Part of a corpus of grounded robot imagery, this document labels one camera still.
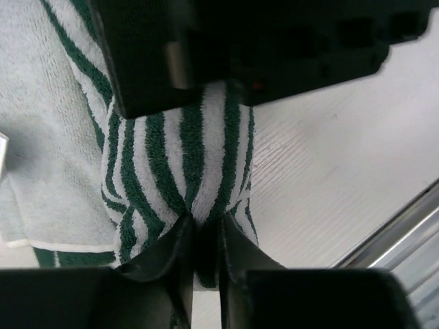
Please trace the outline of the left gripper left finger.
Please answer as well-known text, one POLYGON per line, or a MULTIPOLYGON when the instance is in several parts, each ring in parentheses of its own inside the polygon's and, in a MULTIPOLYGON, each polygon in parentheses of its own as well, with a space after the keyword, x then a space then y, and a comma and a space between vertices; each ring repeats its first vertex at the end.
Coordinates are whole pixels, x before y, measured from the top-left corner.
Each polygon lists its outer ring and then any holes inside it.
POLYGON ((116 271, 122 288, 113 328, 190 328, 193 299, 193 233, 190 214, 116 271))

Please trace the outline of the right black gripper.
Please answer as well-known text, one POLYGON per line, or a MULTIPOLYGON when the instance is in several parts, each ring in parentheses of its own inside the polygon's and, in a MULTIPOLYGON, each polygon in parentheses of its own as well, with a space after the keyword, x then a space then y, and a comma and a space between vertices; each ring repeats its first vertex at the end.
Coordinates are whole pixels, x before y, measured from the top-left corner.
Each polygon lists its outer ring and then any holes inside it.
POLYGON ((89 1, 118 113, 188 105, 229 81, 257 106, 375 74, 432 1, 89 1))

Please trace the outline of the green white striped towel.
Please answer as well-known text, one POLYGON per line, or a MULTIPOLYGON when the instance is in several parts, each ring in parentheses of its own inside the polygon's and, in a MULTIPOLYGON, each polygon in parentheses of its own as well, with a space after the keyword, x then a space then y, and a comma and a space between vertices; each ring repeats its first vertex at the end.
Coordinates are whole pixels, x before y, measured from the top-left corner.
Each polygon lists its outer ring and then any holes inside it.
POLYGON ((120 117, 85 1, 1 2, 1 135, 1 238, 41 267, 121 265, 190 212, 195 287, 213 290, 217 220, 257 240, 253 109, 220 82, 120 117))

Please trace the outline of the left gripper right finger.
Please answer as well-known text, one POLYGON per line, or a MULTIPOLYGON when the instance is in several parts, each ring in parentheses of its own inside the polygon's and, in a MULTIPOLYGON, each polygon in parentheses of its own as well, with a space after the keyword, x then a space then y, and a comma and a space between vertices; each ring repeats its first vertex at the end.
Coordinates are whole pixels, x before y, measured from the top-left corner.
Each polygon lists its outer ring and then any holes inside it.
POLYGON ((275 294, 263 286, 285 268, 259 249, 232 216, 220 221, 218 247, 222 328, 268 326, 275 294))

